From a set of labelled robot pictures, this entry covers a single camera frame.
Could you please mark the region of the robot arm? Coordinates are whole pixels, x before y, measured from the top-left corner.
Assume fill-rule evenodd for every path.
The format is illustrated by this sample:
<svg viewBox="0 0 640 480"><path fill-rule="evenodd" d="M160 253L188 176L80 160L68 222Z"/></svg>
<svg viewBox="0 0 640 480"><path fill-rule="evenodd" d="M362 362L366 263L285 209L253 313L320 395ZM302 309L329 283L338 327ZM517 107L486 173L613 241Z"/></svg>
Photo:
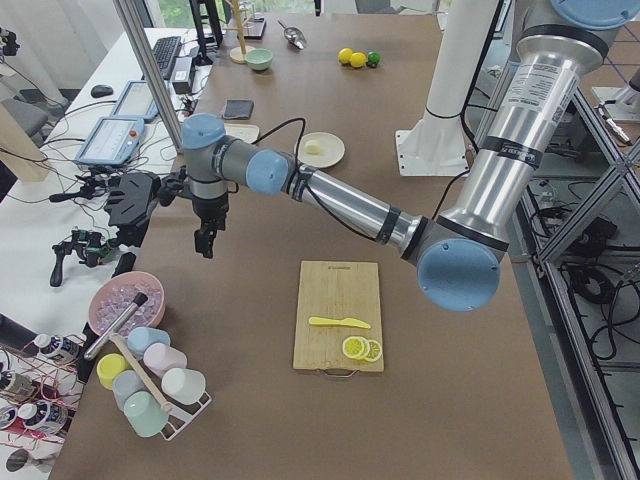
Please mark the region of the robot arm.
<svg viewBox="0 0 640 480"><path fill-rule="evenodd" d="M403 176L394 133L421 115L442 34L430 16L269 14L262 74L222 56L199 104L218 112L228 98L254 103L263 146L288 152L300 129L345 144L331 174L411 215L450 206L459 186L444 177ZM187 200L157 211L137 265L156 275L173 314L290 315L304 260L375 262L385 314L442 316L418 288L415 269L392 246L361 238L323 210L237 187L227 228L206 259L194 249L199 222Z"/></svg>

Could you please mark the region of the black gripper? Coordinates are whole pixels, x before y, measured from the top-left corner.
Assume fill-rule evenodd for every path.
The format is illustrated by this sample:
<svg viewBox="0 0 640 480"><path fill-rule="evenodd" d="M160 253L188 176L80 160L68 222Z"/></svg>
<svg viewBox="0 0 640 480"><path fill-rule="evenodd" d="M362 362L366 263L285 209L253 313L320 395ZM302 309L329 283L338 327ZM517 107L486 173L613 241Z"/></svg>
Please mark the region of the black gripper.
<svg viewBox="0 0 640 480"><path fill-rule="evenodd" d="M213 177L194 179L186 167L170 173L161 181L157 198L161 206L169 206L176 197L192 202L194 213L201 220L201 228L194 232L195 251L212 259L217 230L226 229L229 211L228 186L225 180Z"/></svg>

